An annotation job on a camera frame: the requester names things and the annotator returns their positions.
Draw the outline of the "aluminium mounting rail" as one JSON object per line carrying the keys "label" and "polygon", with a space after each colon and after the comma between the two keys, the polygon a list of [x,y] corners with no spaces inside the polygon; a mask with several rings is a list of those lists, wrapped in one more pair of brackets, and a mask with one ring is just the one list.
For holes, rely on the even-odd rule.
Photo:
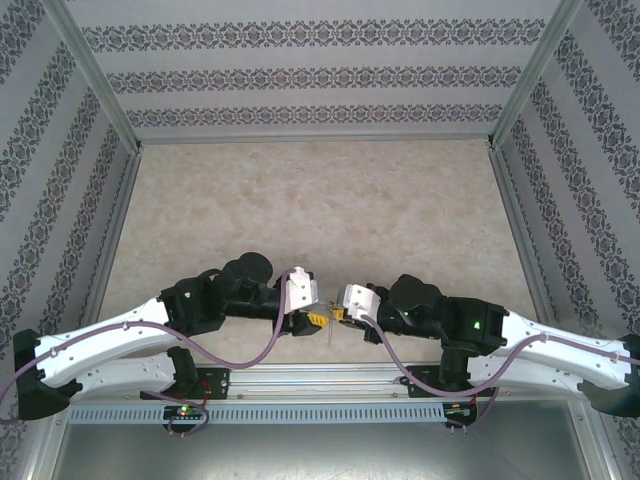
{"label": "aluminium mounting rail", "polygon": [[261,364],[231,370],[227,399],[387,401],[410,398],[393,363]]}

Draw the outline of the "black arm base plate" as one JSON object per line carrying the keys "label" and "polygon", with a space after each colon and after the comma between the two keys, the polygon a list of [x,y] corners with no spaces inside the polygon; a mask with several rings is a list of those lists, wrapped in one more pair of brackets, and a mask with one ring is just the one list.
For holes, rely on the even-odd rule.
{"label": "black arm base plate", "polygon": [[149,392],[161,393],[179,400],[204,401],[224,400],[228,395],[230,371],[224,368],[197,368],[195,380],[183,382],[181,372],[169,375],[170,383],[159,389],[145,389],[140,392],[141,400],[156,400]]}
{"label": "black arm base plate", "polygon": [[407,389],[410,398],[464,398],[476,395],[470,393],[474,387],[468,380],[462,380],[454,384],[445,384],[440,378],[440,365],[417,364],[407,365],[405,369],[409,375],[404,374],[400,383]]}

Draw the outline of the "aluminium frame beam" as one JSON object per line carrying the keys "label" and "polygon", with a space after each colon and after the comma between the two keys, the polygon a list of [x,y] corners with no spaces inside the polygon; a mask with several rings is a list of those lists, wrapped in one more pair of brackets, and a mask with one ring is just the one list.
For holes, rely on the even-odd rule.
{"label": "aluminium frame beam", "polygon": [[555,321],[552,304],[506,164],[501,153],[490,143],[487,144],[487,152],[538,321],[551,324]]}
{"label": "aluminium frame beam", "polygon": [[81,304],[78,318],[72,323],[74,327],[84,327],[98,321],[143,153],[143,145],[131,152],[121,174],[101,240],[101,249],[89,278],[89,290]]}
{"label": "aluminium frame beam", "polygon": [[463,141],[482,140],[488,142],[485,134],[296,134],[296,135],[227,135],[201,137],[149,137],[141,138],[141,146],[156,145],[204,145],[204,144],[254,144],[254,143],[305,143],[305,142],[389,142],[389,141]]}

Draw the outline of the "aluminium frame post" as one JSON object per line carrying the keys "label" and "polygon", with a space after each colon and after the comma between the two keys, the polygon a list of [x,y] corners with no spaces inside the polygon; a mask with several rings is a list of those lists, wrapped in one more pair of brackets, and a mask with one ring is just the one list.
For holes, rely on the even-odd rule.
{"label": "aluminium frame post", "polygon": [[137,149],[140,140],[81,28],[71,14],[67,1],[40,0],[40,2],[120,138],[129,150]]}
{"label": "aluminium frame post", "polygon": [[600,414],[581,401],[568,408],[589,480],[623,480]]}
{"label": "aluminium frame post", "polygon": [[493,150],[504,142],[582,3],[583,0],[559,0],[557,8],[489,135],[489,146]]}
{"label": "aluminium frame post", "polygon": [[38,427],[34,440],[34,451],[27,461],[25,480],[52,480],[66,424],[53,420]]}

